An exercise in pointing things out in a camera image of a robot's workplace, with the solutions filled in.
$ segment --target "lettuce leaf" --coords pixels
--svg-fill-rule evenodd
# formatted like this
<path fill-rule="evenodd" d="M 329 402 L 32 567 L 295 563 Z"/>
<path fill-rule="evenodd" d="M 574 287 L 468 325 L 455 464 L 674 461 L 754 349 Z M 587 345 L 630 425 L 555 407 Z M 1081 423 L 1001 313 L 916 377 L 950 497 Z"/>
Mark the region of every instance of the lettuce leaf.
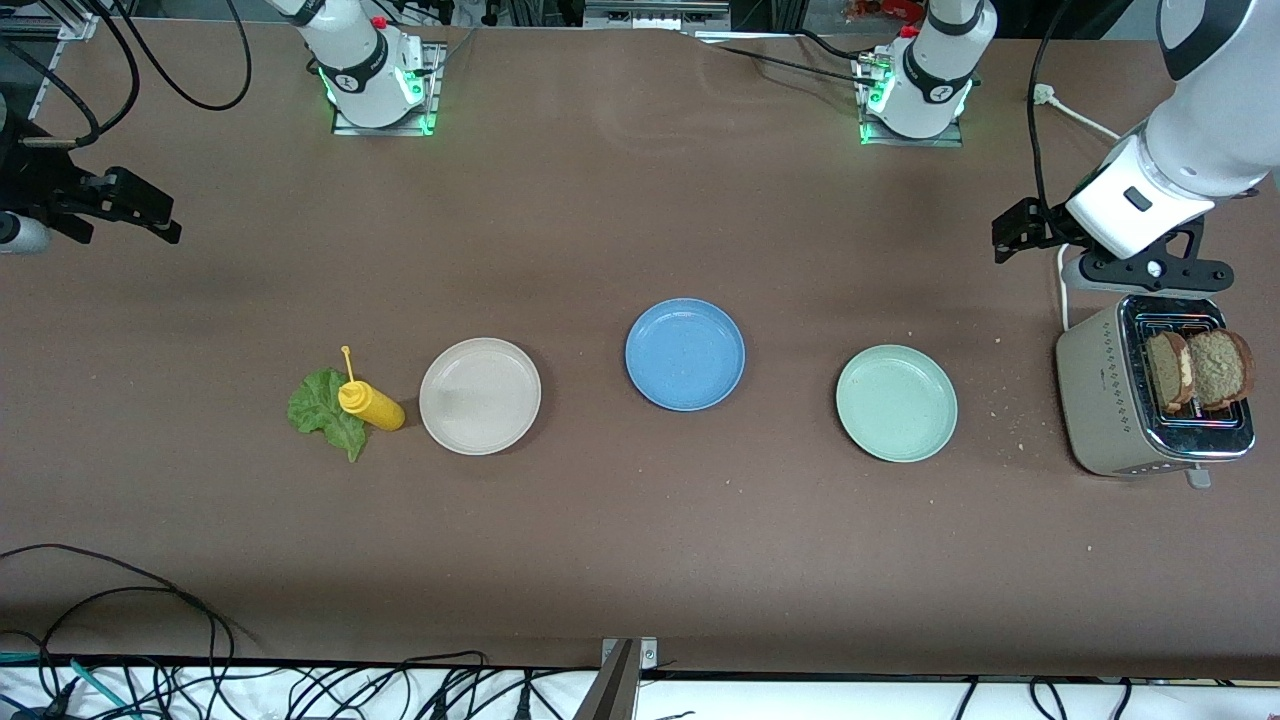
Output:
<path fill-rule="evenodd" d="M 338 388 L 343 382 L 344 377 L 333 368 L 307 375 L 289 397 L 289 424 L 300 433 L 324 430 L 329 445 L 346 450 L 347 460 L 355 462 L 369 436 L 365 421 L 338 405 Z"/>

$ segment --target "blue plate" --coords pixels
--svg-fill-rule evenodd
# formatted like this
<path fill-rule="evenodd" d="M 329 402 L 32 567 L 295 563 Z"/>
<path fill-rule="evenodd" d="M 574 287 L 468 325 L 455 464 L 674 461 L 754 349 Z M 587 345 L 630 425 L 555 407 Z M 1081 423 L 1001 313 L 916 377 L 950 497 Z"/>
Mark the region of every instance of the blue plate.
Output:
<path fill-rule="evenodd" d="M 728 397 L 746 368 L 742 333 L 723 310 L 691 297 L 645 310 L 627 336 L 627 373 L 667 410 L 705 410 Z"/>

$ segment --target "toast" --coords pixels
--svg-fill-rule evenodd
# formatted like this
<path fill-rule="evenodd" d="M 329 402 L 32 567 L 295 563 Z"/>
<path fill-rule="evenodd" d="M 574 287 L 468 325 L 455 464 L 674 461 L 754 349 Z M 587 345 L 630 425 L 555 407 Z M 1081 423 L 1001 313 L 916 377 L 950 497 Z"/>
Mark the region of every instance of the toast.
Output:
<path fill-rule="evenodd" d="M 1178 413 L 1196 395 L 1192 351 L 1183 336 L 1164 332 L 1147 341 L 1156 400 L 1165 413 Z"/>
<path fill-rule="evenodd" d="M 1193 392 L 1204 410 L 1225 410 L 1253 391 L 1253 352 L 1243 337 L 1217 329 L 1192 336 L 1188 346 Z"/>

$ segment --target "silver toaster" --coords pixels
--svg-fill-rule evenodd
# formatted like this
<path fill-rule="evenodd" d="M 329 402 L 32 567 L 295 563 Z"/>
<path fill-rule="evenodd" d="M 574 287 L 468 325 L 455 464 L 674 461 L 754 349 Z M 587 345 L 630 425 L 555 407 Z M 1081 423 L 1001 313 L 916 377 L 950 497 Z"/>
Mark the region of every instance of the silver toaster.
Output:
<path fill-rule="evenodd" d="M 1057 341 L 1057 384 L 1071 452 L 1091 473 L 1140 478 L 1185 471 L 1210 486 L 1208 465 L 1253 447 L 1247 400 L 1207 413 L 1193 400 L 1178 413 L 1156 401 L 1147 338 L 1169 331 L 1190 337 L 1226 327 L 1208 300 L 1130 295 Z"/>

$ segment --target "white cable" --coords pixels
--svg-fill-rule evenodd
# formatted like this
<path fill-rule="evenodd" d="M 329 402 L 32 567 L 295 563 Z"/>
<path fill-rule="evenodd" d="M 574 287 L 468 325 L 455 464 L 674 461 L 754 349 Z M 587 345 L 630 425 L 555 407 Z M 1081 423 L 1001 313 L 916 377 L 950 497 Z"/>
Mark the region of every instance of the white cable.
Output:
<path fill-rule="evenodd" d="M 1108 129 L 1107 127 L 1102 126 L 1101 123 L 1096 123 L 1089 118 L 1085 118 L 1084 115 L 1068 108 L 1061 100 L 1057 99 L 1056 95 L 1053 95 L 1052 85 L 1046 85 L 1043 82 L 1036 83 L 1036 92 L 1032 95 L 1032 100 L 1037 105 L 1052 105 L 1059 110 L 1061 110 L 1066 117 L 1073 118 L 1085 126 L 1089 126 L 1091 128 L 1101 132 L 1102 135 L 1110 137 L 1111 140 L 1120 140 L 1120 136 Z"/>
<path fill-rule="evenodd" d="M 1068 245 L 1064 242 L 1057 249 L 1057 306 L 1062 313 L 1062 332 L 1071 329 L 1071 305 L 1066 297 L 1066 281 L 1062 279 L 1062 259 L 1066 256 Z"/>

